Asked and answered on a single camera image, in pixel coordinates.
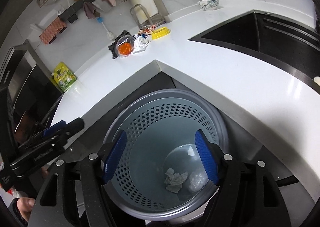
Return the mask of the person's left hand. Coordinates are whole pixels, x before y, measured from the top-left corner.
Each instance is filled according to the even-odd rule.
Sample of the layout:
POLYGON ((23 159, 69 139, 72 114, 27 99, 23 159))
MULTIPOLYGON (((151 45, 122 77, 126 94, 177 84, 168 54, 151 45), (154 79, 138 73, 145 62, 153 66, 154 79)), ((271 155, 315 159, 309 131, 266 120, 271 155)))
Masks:
POLYGON ((22 216, 22 218, 29 222, 31 212, 35 204, 34 198, 21 197, 17 201, 17 208, 22 216))

